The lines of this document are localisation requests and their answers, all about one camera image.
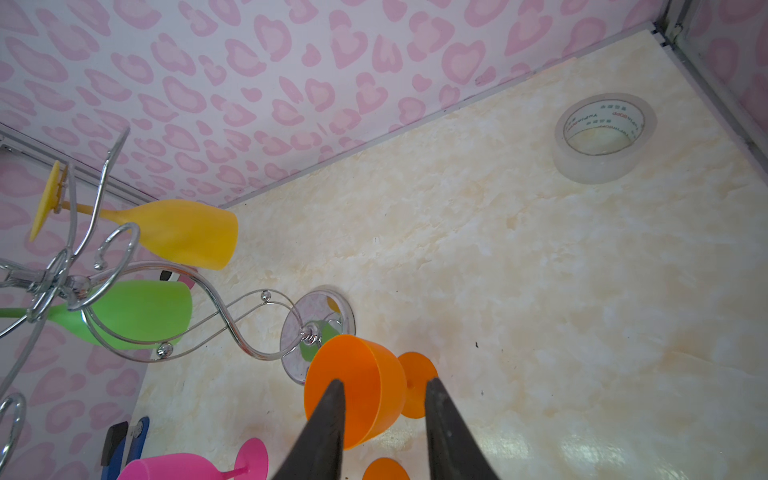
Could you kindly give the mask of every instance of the black object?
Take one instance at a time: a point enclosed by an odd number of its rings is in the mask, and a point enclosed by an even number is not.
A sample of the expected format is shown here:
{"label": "black object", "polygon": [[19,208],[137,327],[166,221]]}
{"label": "black object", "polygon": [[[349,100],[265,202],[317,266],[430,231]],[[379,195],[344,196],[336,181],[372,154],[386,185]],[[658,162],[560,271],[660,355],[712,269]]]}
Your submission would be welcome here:
{"label": "black object", "polygon": [[109,465],[114,451],[118,449],[120,442],[128,435],[128,422],[115,423],[107,430],[107,438],[104,440],[104,449],[101,450],[101,466]]}
{"label": "black object", "polygon": [[333,380],[272,480],[338,480],[344,449],[344,384]]}
{"label": "black object", "polygon": [[424,407],[432,480],[498,480],[440,379],[427,383]]}

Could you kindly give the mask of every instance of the pink glass base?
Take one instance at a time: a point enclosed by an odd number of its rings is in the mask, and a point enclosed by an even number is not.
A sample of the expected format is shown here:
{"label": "pink glass base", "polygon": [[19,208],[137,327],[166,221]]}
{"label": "pink glass base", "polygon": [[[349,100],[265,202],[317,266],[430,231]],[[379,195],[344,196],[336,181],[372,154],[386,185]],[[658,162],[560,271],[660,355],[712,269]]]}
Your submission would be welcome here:
{"label": "pink glass base", "polygon": [[251,439],[243,443],[237,453],[234,470],[246,468],[244,473],[235,475],[235,480],[266,480],[270,470],[269,456],[266,454],[266,446],[259,439]]}

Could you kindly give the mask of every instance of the beige marble surface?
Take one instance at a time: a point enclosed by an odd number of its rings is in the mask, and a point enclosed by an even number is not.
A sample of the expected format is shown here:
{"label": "beige marble surface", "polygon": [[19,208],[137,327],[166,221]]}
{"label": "beige marble surface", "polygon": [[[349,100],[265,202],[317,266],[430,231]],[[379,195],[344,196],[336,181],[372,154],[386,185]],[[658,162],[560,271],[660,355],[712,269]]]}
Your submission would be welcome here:
{"label": "beige marble surface", "polygon": [[[610,91],[658,129],[626,177],[575,184],[554,124]],[[435,362],[502,478],[768,475],[768,188],[647,32],[233,211],[240,244],[209,275],[226,299],[334,286],[360,336]],[[256,347],[277,349],[281,314],[244,321]],[[146,456],[227,469],[257,436],[274,473],[302,405],[279,362],[222,335],[152,366],[135,416]],[[346,452],[342,478],[381,456],[428,478],[423,421]]]}

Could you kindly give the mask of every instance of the wine glass stem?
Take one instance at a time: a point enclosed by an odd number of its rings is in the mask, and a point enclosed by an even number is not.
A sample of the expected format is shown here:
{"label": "wine glass stem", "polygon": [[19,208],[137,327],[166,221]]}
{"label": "wine glass stem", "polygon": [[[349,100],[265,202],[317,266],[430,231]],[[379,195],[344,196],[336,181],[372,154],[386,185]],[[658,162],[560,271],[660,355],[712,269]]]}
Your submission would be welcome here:
{"label": "wine glass stem", "polygon": [[230,470],[228,472],[221,472],[221,480],[227,480],[228,478],[234,478],[238,475],[242,475],[243,473],[248,473],[248,467],[247,465],[240,468],[235,468],[234,470]]}

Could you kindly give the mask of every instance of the metal glass holder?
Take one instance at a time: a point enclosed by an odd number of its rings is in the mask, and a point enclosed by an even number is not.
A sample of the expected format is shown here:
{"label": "metal glass holder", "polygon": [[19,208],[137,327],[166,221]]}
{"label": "metal glass holder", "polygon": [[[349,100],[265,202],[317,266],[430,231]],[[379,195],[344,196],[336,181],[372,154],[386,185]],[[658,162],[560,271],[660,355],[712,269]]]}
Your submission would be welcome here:
{"label": "metal glass holder", "polygon": [[[20,265],[16,262],[0,258],[0,271],[5,271],[5,279],[0,281],[0,288],[4,287],[16,287],[21,288],[28,293],[32,294],[32,302],[27,308],[26,314],[13,322],[8,328],[0,332],[0,339],[6,337],[8,334],[19,328],[25,323],[32,324],[32,331],[29,336],[21,355],[16,360],[9,374],[5,377],[0,385],[0,421],[6,412],[12,409],[12,427],[8,440],[0,450],[0,474],[7,466],[14,447],[18,442],[18,438],[22,433],[22,426],[25,420],[26,414],[26,400],[23,394],[20,392],[13,393],[6,396],[8,389],[13,383],[18,372],[21,370],[24,363],[27,361],[29,354],[31,353],[35,343],[37,342],[40,333],[45,325],[47,316],[46,313],[51,306],[51,303],[56,298],[61,298],[67,303],[67,310],[70,312],[79,311],[83,322],[88,327],[88,330],[94,336],[94,338],[106,349],[112,351],[115,355],[118,355],[124,359],[128,359],[134,362],[143,363],[157,363],[166,362],[171,359],[180,358],[193,351],[199,349],[206,343],[210,342],[214,337],[229,330],[230,335],[234,339],[235,343],[248,355],[259,360],[277,360],[283,359],[283,366],[291,379],[299,384],[303,383],[303,379],[299,378],[299,370],[303,369],[303,365],[299,365],[301,362],[292,362],[290,367],[286,364],[284,357],[293,352],[300,343],[304,343],[306,346],[320,346],[323,342],[323,324],[322,322],[334,322],[334,329],[338,333],[355,333],[355,320],[352,315],[352,310],[349,308],[349,304],[338,293],[331,290],[315,290],[305,295],[302,300],[313,294],[325,294],[329,298],[334,298],[336,303],[341,303],[341,312],[333,319],[325,318],[321,319],[321,322],[302,320],[299,309],[296,308],[296,304],[286,296],[274,289],[259,289],[253,290],[244,295],[238,297],[230,303],[224,303],[221,296],[216,289],[197,271],[177,263],[165,262],[165,261],[138,261],[131,262],[131,258],[134,254],[136,247],[139,244],[140,229],[135,223],[125,223],[116,228],[104,242],[96,250],[96,260],[94,262],[94,268],[99,270],[98,273],[91,276],[82,275],[70,275],[69,271],[72,264],[82,255],[85,247],[91,241],[93,233],[96,231],[96,225],[101,211],[101,204],[104,200],[105,188],[109,179],[109,173],[114,166],[118,155],[125,143],[125,140],[130,133],[130,128],[126,128],[120,135],[117,142],[115,142],[112,149],[108,151],[107,159],[104,162],[104,166],[101,168],[101,178],[99,180],[98,189],[96,192],[96,200],[94,202],[93,213],[91,214],[91,220],[88,224],[88,230],[86,231],[83,240],[75,246],[76,233],[77,233],[77,218],[78,214],[74,208],[77,205],[77,195],[74,181],[74,165],[65,165],[64,172],[62,174],[61,181],[58,185],[58,205],[55,206],[54,212],[59,213],[62,209],[63,199],[65,194],[68,195],[69,204],[72,208],[69,213],[69,233],[67,236],[66,246],[58,252],[54,258],[48,263],[43,270],[33,270],[26,266]],[[109,249],[112,242],[120,235],[130,235],[128,245],[125,248],[123,257],[118,262],[117,266],[107,269],[107,264],[104,260],[104,254]],[[139,341],[134,339],[128,339],[111,329],[102,323],[98,316],[94,313],[92,308],[93,304],[97,302],[107,291],[114,285],[119,277],[127,275],[129,273],[135,273],[142,270],[168,270],[173,273],[179,273],[181,275],[188,276],[197,285],[199,285],[210,298],[210,301],[215,306],[215,312],[209,316],[203,318],[201,321],[190,326],[184,332],[172,336],[166,339],[158,339],[153,341]],[[240,302],[248,296],[254,294],[260,294],[261,303],[255,307],[250,308],[243,315],[235,318],[229,311],[229,307],[235,303]],[[273,294],[280,295],[284,300],[273,300]],[[285,323],[283,324],[283,335],[280,338],[280,351],[274,353],[264,353],[253,348],[243,337],[240,329],[237,327],[237,323],[245,316],[258,310],[265,305],[279,305],[289,310]],[[207,322],[208,320],[220,316],[224,322],[224,326],[216,331],[213,335],[208,336],[202,342],[198,343],[183,352],[175,353],[174,347],[171,344],[172,341],[181,338],[190,331],[196,329],[198,326]],[[113,336],[116,339],[124,342],[133,343],[135,345],[145,345],[148,349],[154,349],[155,358],[139,359],[134,356],[127,355],[126,353],[115,349],[111,346],[107,340],[96,329],[98,326],[103,332]],[[291,332],[292,335],[288,336],[286,332]]]}

